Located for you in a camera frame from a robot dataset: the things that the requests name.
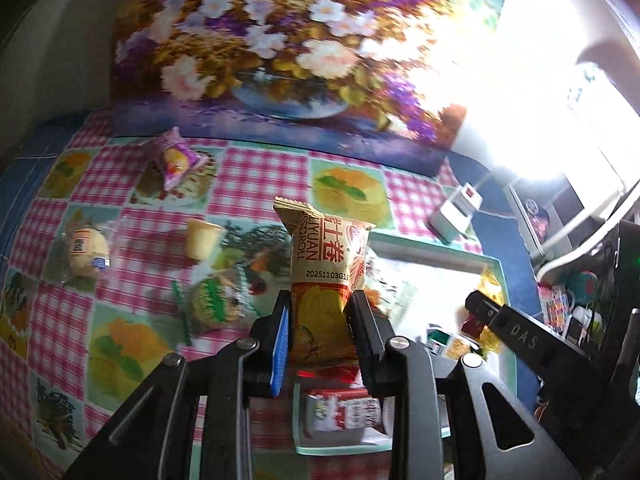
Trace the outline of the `red white milk biscuit packet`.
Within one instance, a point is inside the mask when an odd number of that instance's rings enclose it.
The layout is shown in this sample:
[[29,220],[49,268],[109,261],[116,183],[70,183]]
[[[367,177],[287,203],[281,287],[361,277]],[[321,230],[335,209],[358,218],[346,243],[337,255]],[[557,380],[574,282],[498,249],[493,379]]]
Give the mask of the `red white milk biscuit packet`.
[[366,388],[311,389],[303,392],[308,434],[378,429],[382,405]]

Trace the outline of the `purple snack packet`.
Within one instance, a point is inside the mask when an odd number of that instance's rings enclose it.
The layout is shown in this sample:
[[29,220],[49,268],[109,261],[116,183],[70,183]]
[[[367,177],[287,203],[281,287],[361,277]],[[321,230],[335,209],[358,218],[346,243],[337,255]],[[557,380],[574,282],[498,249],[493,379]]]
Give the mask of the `purple snack packet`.
[[200,154],[186,143],[178,127],[172,127],[146,141],[143,149],[150,162],[160,170],[165,191],[171,191],[207,160],[206,155]]

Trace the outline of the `white power adapter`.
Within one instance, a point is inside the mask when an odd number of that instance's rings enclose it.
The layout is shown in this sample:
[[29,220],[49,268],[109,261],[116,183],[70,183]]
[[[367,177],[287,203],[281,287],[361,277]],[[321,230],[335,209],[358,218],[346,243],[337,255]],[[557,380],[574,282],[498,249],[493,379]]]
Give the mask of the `white power adapter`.
[[430,228],[446,243],[465,237],[483,197],[473,185],[459,185],[428,218]]

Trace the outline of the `yellow clear snack bag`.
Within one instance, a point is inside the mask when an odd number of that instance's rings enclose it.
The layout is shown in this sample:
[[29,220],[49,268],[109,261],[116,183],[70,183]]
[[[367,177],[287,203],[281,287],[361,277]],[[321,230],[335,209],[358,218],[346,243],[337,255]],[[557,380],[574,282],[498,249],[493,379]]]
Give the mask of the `yellow clear snack bag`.
[[477,290],[491,299],[495,304],[498,304],[499,307],[502,307],[506,303],[502,286],[498,278],[496,278],[495,273],[492,272],[488,266],[484,266],[480,274],[480,284],[478,284]]

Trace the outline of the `round bread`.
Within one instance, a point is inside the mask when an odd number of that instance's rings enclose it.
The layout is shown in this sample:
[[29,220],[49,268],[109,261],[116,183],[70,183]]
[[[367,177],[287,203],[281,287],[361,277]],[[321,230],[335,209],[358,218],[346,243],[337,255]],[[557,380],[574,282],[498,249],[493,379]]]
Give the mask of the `round bread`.
[[115,271],[118,221],[74,222],[61,234],[61,282],[74,278],[99,281]]

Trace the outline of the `red foil snack bag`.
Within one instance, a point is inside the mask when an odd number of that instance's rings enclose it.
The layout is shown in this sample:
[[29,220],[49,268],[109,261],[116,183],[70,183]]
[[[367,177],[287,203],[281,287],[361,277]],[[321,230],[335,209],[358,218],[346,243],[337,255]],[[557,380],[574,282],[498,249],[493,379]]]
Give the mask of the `red foil snack bag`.
[[358,365],[339,365],[330,367],[311,368],[310,370],[296,370],[300,379],[312,382],[339,382],[344,385],[360,384],[361,374]]

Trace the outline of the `green biscuit packet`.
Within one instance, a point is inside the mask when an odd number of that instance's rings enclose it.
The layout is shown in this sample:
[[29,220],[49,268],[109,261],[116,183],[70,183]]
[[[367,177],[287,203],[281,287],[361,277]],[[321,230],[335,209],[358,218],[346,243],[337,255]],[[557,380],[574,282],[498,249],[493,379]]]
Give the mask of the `green biscuit packet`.
[[188,347],[216,330],[250,327],[260,317],[240,266],[214,271],[194,284],[172,280],[171,292]]

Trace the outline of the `white beige snack packet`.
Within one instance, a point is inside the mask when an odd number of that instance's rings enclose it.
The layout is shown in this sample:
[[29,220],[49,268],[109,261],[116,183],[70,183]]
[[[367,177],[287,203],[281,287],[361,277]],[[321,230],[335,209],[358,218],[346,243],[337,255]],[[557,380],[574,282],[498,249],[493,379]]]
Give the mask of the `white beige snack packet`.
[[411,264],[367,255],[364,287],[370,305],[380,310],[398,328],[411,304],[416,288],[411,281]]

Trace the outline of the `green white cracker packet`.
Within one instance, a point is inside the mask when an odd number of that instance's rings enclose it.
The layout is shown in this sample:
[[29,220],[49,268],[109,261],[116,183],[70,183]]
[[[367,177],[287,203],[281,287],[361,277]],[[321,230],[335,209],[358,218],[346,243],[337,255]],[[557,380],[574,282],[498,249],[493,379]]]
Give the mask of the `green white cracker packet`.
[[427,332],[426,346],[434,356],[442,356],[453,361],[474,352],[472,342],[463,337],[446,333],[439,328],[433,328]]

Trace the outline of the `yellow egg roll packet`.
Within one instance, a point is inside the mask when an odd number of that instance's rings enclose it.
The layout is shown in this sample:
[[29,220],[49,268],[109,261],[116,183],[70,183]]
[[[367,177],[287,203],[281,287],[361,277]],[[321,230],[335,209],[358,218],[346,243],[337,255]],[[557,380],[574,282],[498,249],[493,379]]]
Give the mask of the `yellow egg roll packet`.
[[363,286],[374,225],[284,197],[273,201],[273,209],[292,237],[290,360],[300,368],[353,361],[356,350],[344,310],[352,292]]

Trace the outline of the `flower vase painting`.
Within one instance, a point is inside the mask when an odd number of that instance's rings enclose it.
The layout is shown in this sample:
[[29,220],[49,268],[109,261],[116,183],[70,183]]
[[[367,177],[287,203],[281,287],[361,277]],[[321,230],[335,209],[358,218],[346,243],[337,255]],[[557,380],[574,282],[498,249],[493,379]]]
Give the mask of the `flower vase painting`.
[[434,176],[504,0],[120,0],[113,131],[277,144]]

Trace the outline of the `pudding jelly cup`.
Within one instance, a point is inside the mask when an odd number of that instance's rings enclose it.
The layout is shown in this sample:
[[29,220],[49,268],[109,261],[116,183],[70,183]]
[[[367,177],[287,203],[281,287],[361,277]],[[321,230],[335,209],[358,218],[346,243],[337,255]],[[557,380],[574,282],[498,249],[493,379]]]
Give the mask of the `pudding jelly cup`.
[[204,220],[186,220],[186,255],[196,261],[209,258],[224,235],[224,228]]

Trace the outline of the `pink checkered fruit tablecloth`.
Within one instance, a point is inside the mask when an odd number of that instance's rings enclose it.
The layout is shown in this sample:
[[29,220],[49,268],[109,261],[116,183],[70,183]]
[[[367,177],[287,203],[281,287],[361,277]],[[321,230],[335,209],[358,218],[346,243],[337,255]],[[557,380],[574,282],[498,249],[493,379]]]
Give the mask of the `pink checkered fruit tablecloth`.
[[[372,191],[376,224],[431,240],[425,218],[482,168],[447,155],[433,177],[374,162],[266,144],[195,139],[205,166],[165,192],[143,143],[115,138],[111,115],[53,119],[1,178],[1,474],[57,479],[124,397],[168,351],[210,356],[235,330],[184,342],[171,281],[193,284],[242,266],[258,312],[288,280],[288,237],[276,196],[314,199],[317,180]],[[224,235],[207,260],[186,255],[186,220]],[[115,271],[61,282],[62,232],[118,221]]]

